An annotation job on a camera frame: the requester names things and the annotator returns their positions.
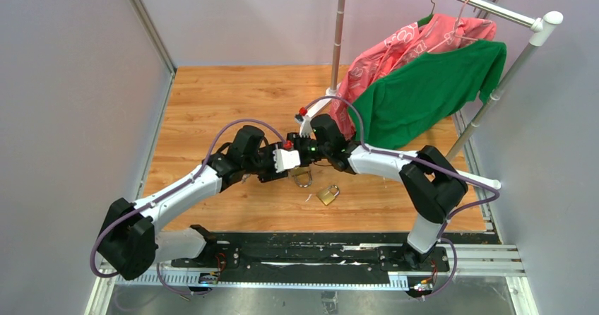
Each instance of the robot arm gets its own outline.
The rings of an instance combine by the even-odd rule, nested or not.
[[[408,235],[405,257],[415,264],[423,262],[433,250],[446,216],[459,204],[468,187],[463,181],[412,163],[404,156],[419,157],[455,172],[445,157],[431,146],[420,152],[392,152],[397,156],[390,156],[390,150],[385,150],[387,155],[376,153],[374,147],[366,150],[354,141],[346,141],[328,115],[314,117],[307,125],[316,139],[306,136],[307,131],[303,130],[289,133],[286,144],[272,143],[262,148],[263,131],[243,126],[232,143],[226,143],[208,158],[201,173],[203,165],[135,203],[124,198],[115,201],[109,208],[102,231],[134,209],[143,210],[108,232],[101,239],[98,252],[126,280],[137,278],[153,263],[196,258],[202,254],[210,233],[201,226],[191,226],[181,232],[163,232],[167,223],[203,199],[240,182],[245,174],[257,174],[259,181],[264,183],[286,177],[288,169],[306,167],[326,158],[342,172],[374,174],[404,183],[418,211],[416,223]],[[434,174],[434,180],[430,181],[426,174]]]

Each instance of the padlock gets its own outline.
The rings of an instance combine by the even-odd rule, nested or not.
[[[302,188],[307,188],[312,184],[312,172],[310,171],[310,167],[297,167],[289,170],[289,174],[293,177],[293,181],[297,186]],[[308,182],[302,183],[297,178],[303,175],[308,175]]]
[[[324,203],[325,206],[331,204],[337,196],[339,196],[339,187],[336,185],[329,186],[326,189],[320,190],[316,196]]]

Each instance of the wooden floor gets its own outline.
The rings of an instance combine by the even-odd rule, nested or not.
[[[216,133],[228,122],[255,118],[282,135],[298,131],[297,110],[322,96],[329,86],[329,66],[217,66],[177,70],[165,119],[148,175],[145,196],[189,173],[206,156]],[[225,132],[217,145],[231,141],[238,128]],[[266,131],[274,142],[275,136]],[[406,146],[419,150],[431,144],[446,153],[456,140],[447,118]],[[463,156],[453,165],[467,170]],[[201,224],[210,231],[409,231],[415,210],[398,182],[370,175],[350,175],[312,165],[314,183],[300,188],[291,178],[260,184],[250,177],[208,198],[168,226],[180,230]],[[316,193],[336,184],[340,196],[324,206]],[[475,200],[470,189],[463,203]],[[454,218],[450,231],[483,231],[479,208]]]

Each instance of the white backdrop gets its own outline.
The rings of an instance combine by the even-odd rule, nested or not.
[[[0,314],[82,314],[170,75],[129,0],[0,0]]]
[[[337,0],[143,2],[177,66],[331,63]],[[437,0],[436,12],[459,7]],[[429,0],[346,0],[341,63],[430,9]]]
[[[585,314],[599,308],[599,1],[499,3],[535,16],[561,11],[564,22],[474,134],[480,166],[503,183],[492,210],[518,246],[540,314]],[[497,22],[511,63],[530,31]]]

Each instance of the pink patterned garment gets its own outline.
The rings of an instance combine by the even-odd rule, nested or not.
[[[450,37],[455,23],[455,17],[436,13],[431,21],[423,27],[418,28],[418,24],[414,22],[396,31],[384,41],[361,53],[353,61],[348,73],[341,81],[337,96],[354,102],[374,81],[405,66],[428,49]],[[490,20],[461,18],[456,36],[493,40],[496,30],[497,26]],[[434,53],[449,52],[471,43],[473,41],[452,38],[437,47]],[[334,100],[331,103],[329,114],[337,122],[345,138],[350,139],[355,132],[355,127],[348,115],[347,108],[345,103]]]

